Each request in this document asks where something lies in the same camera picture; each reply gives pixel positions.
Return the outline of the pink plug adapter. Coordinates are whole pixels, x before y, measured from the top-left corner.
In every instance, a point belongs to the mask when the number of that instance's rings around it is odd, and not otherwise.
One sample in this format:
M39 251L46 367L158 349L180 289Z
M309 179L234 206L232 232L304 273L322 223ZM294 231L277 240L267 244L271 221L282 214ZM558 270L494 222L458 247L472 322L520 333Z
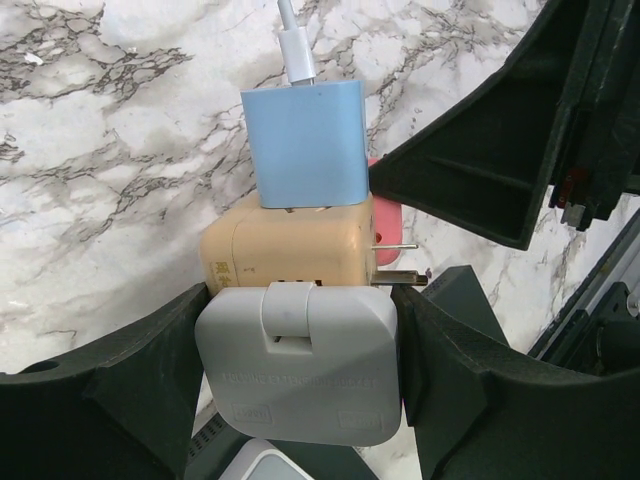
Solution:
M398 259L400 250L389 246L403 243L402 205L374 195L373 207L376 245L383 246L376 251L377 263L379 266L390 265Z

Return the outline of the white folding plug adapter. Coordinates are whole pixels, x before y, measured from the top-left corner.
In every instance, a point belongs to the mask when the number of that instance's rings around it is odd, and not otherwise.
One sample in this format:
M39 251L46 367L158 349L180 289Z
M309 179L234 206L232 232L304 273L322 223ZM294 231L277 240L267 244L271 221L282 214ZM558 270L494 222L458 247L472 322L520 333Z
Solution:
M371 286L218 293L195 340L221 417L251 437L367 447L401 424L397 312Z

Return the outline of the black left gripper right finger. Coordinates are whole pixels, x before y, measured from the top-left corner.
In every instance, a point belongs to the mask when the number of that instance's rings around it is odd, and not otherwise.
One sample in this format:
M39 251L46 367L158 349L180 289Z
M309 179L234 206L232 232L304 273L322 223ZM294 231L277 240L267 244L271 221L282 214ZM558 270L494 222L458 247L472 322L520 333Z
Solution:
M635 479L639 373L538 361L392 291L402 396L426 479Z

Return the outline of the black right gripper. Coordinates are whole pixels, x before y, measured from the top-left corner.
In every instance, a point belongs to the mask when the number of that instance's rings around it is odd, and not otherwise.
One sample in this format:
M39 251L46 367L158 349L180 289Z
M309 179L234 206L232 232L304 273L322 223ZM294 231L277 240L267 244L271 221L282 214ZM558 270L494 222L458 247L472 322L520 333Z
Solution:
M595 42L585 61L583 26ZM382 198L525 250L551 175L549 206L576 230L639 193L637 1L547 2L504 65L384 155L369 182Z

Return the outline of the grey white power bank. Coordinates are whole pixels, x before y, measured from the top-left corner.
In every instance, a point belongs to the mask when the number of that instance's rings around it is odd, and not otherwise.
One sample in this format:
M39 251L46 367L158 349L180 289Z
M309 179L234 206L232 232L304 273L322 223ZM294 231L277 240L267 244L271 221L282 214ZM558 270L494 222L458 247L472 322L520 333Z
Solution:
M321 465L296 450L274 442L252 439L246 442L219 476L220 479L327 479Z

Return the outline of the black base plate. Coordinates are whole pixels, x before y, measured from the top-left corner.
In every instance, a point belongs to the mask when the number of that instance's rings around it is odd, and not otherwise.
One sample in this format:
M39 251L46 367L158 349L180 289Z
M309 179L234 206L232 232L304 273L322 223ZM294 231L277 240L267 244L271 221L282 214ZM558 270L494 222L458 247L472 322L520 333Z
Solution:
M609 375L639 366L639 215L634 214L529 355Z

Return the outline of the beige cube socket adapter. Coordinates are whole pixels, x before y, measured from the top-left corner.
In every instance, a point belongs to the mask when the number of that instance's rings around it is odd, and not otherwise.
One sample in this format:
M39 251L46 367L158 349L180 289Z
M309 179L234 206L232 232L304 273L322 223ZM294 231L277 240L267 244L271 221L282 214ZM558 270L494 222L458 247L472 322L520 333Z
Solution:
M248 195L203 233L199 253L215 295L273 282L317 286L425 286L415 270L380 270L374 197L349 206L268 209Z

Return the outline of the light blue USB charger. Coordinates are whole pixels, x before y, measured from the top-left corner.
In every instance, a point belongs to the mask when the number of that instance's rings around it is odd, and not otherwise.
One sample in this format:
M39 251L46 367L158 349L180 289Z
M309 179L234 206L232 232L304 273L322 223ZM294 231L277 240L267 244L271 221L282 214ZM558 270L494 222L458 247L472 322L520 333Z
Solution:
M241 93L261 206L350 206L369 195L360 80Z

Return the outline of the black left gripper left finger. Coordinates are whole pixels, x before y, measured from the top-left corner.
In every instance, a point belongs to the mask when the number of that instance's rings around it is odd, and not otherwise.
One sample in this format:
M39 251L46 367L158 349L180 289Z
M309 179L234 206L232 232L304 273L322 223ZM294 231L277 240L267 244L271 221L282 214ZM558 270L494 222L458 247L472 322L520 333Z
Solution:
M203 367L197 284L152 314L1 376L4 479L181 479Z

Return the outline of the black rectangular slab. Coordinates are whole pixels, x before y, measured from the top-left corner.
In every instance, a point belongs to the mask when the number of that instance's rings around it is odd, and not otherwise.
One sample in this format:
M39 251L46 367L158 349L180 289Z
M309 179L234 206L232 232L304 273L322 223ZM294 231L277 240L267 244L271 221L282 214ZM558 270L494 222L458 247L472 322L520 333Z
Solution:
M447 268L422 291L422 295L460 323L509 346L471 265Z

